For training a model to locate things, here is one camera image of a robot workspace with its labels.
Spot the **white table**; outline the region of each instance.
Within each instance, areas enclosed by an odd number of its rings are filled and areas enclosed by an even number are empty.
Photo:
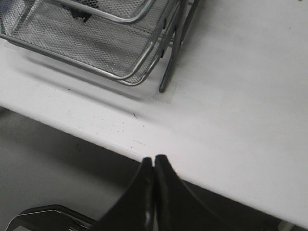
[[[168,90],[0,40],[0,105],[308,228],[308,1],[202,1]],[[96,83],[81,80],[86,77]]]

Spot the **black plastic object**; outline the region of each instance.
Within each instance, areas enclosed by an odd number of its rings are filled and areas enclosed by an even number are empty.
[[[98,9],[97,1],[96,2],[93,2],[93,1],[89,2],[89,0],[82,0],[81,4],[84,4],[84,5],[90,6],[92,8]],[[88,21],[88,19],[92,16],[92,14],[89,14],[89,13],[86,13],[86,12],[83,12],[83,11],[79,11],[77,9],[74,9],[74,8],[66,6],[66,5],[62,5],[62,7],[64,9],[70,11],[73,18],[82,18],[84,23],[86,23]]]
[[[90,231],[152,231],[153,180],[152,160],[144,158],[127,191]]]
[[[29,231],[85,231],[95,221],[61,205],[28,209],[16,216],[6,231],[19,227]]]
[[[22,212],[10,222],[6,231],[18,227],[29,231],[151,231],[153,181],[152,160],[144,158],[124,195],[99,221],[61,205],[49,205]]]
[[[155,160],[157,221],[160,231],[234,231],[184,185],[165,155]]]

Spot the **metal leg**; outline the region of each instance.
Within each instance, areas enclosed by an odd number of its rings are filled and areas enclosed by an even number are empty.
[[[168,66],[166,68],[165,74],[163,76],[162,82],[159,86],[160,93],[163,93],[166,90],[169,80],[171,79],[171,76],[176,66],[176,61],[177,61],[178,53],[180,50],[180,46],[188,31],[188,28],[190,26],[190,23],[192,21],[192,18],[194,16],[194,13],[197,9],[199,2],[200,0],[194,0],[191,6],[191,9],[188,13],[188,16],[185,19],[185,12],[186,12],[186,7],[188,5],[188,1],[181,0],[181,6],[180,6],[180,12],[179,12],[180,18],[179,18],[179,22],[177,23],[175,27],[175,32],[174,32],[175,34],[174,34],[174,41],[173,41],[173,46],[172,46],[171,57],[170,57]]]

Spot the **dark floor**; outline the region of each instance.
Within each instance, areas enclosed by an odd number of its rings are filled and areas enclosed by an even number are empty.
[[[98,219],[122,195],[138,166],[136,161],[0,108],[0,231],[21,211],[50,204]],[[188,185],[223,219],[240,223],[239,230],[255,230],[271,218]],[[293,231],[304,230],[295,227]]]

